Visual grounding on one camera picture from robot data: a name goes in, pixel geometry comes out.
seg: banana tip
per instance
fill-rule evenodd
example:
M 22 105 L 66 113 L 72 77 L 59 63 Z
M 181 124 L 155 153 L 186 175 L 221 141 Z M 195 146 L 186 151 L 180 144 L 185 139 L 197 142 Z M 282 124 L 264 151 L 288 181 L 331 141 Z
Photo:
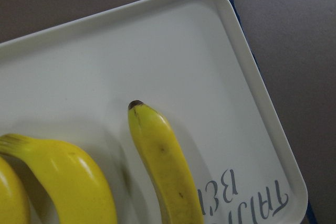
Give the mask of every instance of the banana tip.
M 134 101 L 130 102 L 130 104 L 128 105 L 128 110 L 131 110 L 134 106 L 142 105 L 142 104 L 143 104 L 142 101 L 134 100 Z

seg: banana bunch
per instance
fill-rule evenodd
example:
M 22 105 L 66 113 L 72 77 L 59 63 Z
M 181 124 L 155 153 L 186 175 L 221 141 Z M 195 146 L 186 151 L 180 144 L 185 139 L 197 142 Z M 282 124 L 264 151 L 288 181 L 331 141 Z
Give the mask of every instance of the banana bunch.
M 0 157 L 0 223 L 29 224 L 29 201 L 15 171 Z
M 163 224 L 202 224 L 192 174 L 167 119 L 141 101 L 128 108 L 129 128 L 154 185 Z
M 0 153 L 17 157 L 25 162 L 43 185 L 55 204 L 60 224 L 116 224 L 117 215 L 108 182 L 99 166 L 79 147 L 59 140 L 40 140 L 18 134 L 0 136 Z M 14 218 L 19 208 L 21 222 L 1 221 L 1 223 L 29 223 L 26 198 L 17 179 L 8 166 L 1 164 L 1 171 L 11 175 L 8 184 L 1 190 L 16 192 L 7 196 L 16 200 Z M 6 199 L 0 198 L 0 206 Z

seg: gray tabletop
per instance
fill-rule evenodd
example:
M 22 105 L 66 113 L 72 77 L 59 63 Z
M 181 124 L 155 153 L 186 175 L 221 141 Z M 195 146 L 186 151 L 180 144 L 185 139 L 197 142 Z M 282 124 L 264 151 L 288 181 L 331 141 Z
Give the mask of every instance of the gray tabletop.
M 0 42 L 134 1 L 0 0 Z M 336 1 L 234 1 L 316 218 L 333 223 Z

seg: banana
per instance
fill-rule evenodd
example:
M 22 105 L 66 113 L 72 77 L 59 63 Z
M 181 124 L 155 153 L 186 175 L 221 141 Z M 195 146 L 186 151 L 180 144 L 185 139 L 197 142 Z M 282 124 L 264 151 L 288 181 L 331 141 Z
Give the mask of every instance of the banana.
M 60 140 L 0 136 L 0 153 L 25 162 L 50 195 L 60 224 L 116 224 L 108 182 L 81 148 Z
M 163 224 L 203 224 L 192 174 L 167 119 L 139 100 L 128 107 L 129 129 L 154 186 Z
M 2 157 L 0 157 L 0 223 L 30 223 L 26 190 L 15 171 Z

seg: plastic tray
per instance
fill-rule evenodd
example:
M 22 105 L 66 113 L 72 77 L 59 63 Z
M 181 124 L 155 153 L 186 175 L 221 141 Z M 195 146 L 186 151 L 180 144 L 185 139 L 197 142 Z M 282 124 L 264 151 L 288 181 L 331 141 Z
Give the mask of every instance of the plastic tray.
M 307 189 L 228 0 L 142 0 L 0 44 L 0 133 L 69 141 L 104 171 L 119 223 L 160 223 L 128 130 L 139 99 L 170 120 L 206 224 L 300 223 Z M 57 223 L 32 173 L 32 223 Z

